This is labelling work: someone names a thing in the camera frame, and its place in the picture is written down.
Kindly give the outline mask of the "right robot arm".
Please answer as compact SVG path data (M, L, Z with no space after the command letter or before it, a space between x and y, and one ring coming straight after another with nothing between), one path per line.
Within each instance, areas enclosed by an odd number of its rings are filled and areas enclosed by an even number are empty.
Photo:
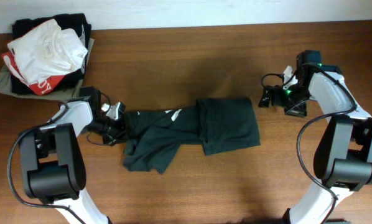
M286 115L305 117L307 102L316 101L322 115L299 131L296 151L299 164L312 184L298 204L288 208L282 223L331 223L336 206L366 185L372 185L372 116L355 100L340 68L322 63L318 50L296 57L297 68L287 67L278 77L281 85L264 85L260 108L280 106ZM314 171L302 158L301 140L313 123L328 125L314 154Z

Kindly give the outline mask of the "dark teal t-shirt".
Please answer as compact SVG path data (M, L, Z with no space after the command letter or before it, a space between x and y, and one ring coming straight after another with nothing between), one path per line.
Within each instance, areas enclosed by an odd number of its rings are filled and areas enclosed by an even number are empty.
M123 165L131 172L155 169L163 174L183 144L201 145L207 156L260 145L248 98L207 98L181 109L132 111L124 118L128 140Z

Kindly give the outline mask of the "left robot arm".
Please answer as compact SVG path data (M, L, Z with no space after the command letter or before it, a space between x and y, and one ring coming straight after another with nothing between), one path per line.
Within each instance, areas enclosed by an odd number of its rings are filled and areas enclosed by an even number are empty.
M110 224L86 189L86 167L78 143L81 134L95 133L101 146L114 146L125 136L122 102L102 103L105 94L89 86L79 96L61 101L59 111L46 123L20 133L13 147L19 150L25 194L35 208L58 210L69 223Z

